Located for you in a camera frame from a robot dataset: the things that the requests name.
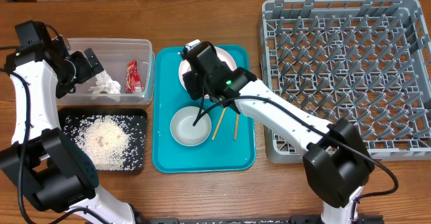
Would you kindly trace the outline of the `white napkin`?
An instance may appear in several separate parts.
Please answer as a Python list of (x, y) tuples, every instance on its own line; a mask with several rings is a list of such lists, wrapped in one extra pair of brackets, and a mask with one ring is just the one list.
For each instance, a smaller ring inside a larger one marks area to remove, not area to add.
[(117, 96), (117, 94), (121, 93), (120, 83), (113, 80), (106, 71), (102, 71), (96, 75), (96, 84), (95, 86), (91, 86), (89, 91), (91, 91), (93, 94), (114, 94), (114, 96), (109, 96), (109, 98), (116, 102), (121, 100), (121, 97)]

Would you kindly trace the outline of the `red snack wrapper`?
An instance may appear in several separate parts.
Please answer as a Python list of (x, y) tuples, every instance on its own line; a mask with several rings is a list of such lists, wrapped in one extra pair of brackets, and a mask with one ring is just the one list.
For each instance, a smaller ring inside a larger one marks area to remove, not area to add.
[(140, 94), (142, 91), (137, 61), (134, 60), (127, 65), (126, 92), (128, 94)]

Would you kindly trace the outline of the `white bowl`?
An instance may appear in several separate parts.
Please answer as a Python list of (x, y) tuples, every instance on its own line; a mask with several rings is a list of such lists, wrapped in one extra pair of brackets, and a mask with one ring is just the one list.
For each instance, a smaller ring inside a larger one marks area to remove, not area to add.
[(170, 132), (177, 143), (193, 147), (202, 144), (208, 138), (212, 128), (211, 118), (205, 114), (194, 125), (198, 113), (198, 107), (187, 106), (172, 117)]

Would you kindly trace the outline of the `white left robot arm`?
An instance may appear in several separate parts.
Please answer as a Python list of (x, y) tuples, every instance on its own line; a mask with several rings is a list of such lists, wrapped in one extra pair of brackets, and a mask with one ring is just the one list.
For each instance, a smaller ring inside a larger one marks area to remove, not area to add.
[(50, 25), (27, 21), (3, 72), (13, 81), (16, 105), (11, 146), (1, 152), (1, 170), (18, 190), (18, 204), (52, 210), (89, 223), (143, 223), (141, 213), (99, 182), (90, 158), (62, 131), (57, 100), (103, 71), (93, 50), (69, 53)]

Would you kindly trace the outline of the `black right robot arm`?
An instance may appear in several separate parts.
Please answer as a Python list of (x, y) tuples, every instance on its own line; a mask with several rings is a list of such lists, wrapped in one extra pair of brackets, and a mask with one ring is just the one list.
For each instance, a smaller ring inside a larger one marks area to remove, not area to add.
[(358, 198), (374, 165), (352, 123), (331, 123), (297, 108), (245, 68), (229, 68), (208, 41), (192, 41), (179, 55), (191, 67), (183, 81), (192, 100), (209, 96), (215, 106), (259, 121), (296, 149), (308, 185), (323, 201), (321, 223), (360, 222)]

